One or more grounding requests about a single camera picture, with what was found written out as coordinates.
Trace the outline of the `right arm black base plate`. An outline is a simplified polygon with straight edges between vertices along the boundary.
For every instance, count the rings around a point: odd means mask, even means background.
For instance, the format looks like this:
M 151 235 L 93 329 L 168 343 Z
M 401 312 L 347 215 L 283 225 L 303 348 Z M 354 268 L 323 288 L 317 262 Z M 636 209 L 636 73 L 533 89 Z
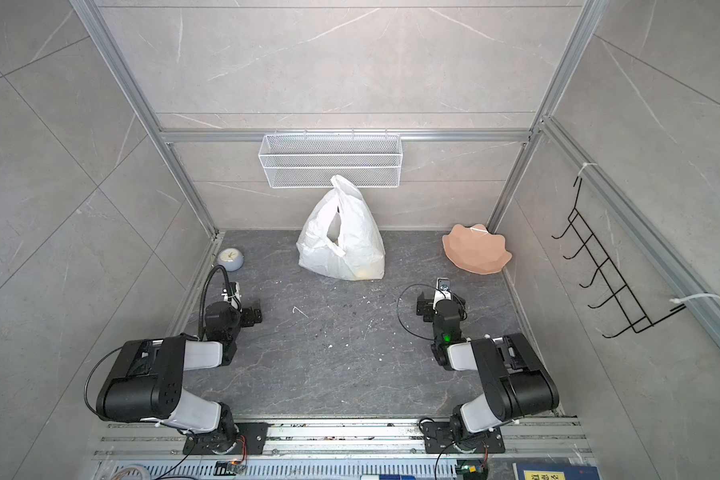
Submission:
M 506 452 L 503 436 L 498 428 L 481 433 L 457 433 L 449 422 L 423 418 L 417 428 L 424 439 L 428 454 L 502 454 Z

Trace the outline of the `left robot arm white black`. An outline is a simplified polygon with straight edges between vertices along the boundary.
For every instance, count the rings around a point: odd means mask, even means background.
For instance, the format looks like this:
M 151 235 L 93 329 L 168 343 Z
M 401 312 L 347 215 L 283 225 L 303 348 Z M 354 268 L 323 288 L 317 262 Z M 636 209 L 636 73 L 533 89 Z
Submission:
M 242 305 L 232 283 L 220 301 L 203 308 L 201 337 L 181 334 L 124 343 L 97 395 L 95 414 L 104 421 L 173 428 L 186 436 L 186 455 L 221 455 L 240 448 L 243 434 L 231 408 L 189 392 L 183 379 L 188 371 L 229 365 L 241 330 L 261 322 L 260 302 Z

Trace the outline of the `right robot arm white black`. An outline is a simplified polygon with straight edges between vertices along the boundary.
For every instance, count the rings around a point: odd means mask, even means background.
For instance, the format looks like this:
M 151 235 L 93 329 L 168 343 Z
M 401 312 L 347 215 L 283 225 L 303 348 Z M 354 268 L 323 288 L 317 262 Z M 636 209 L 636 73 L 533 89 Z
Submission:
M 558 408 L 557 386 L 524 334 L 468 339 L 461 330 L 465 302 L 448 290 L 436 289 L 432 297 L 421 293 L 415 314 L 432 326 L 435 362 L 448 371 L 475 372 L 480 379 L 482 393 L 451 414 L 453 445 L 462 447 L 505 424 Z

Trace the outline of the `white plastic bag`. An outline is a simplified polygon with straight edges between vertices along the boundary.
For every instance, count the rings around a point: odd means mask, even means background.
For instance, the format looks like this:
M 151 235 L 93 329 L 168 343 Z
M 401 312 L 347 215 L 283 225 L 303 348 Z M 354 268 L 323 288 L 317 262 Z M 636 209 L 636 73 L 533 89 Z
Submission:
M 341 175 L 312 210 L 297 240 L 298 264 L 326 277 L 365 281 L 385 274 L 385 248 L 360 190 Z

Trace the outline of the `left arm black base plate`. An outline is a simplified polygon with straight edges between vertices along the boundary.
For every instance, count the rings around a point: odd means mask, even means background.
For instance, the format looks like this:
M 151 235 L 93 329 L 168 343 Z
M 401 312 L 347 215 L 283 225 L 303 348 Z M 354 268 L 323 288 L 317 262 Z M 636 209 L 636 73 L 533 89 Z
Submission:
M 268 429 L 265 422 L 244 422 L 237 423 L 230 432 L 219 428 L 209 433 L 187 434 L 182 454 L 261 455 Z

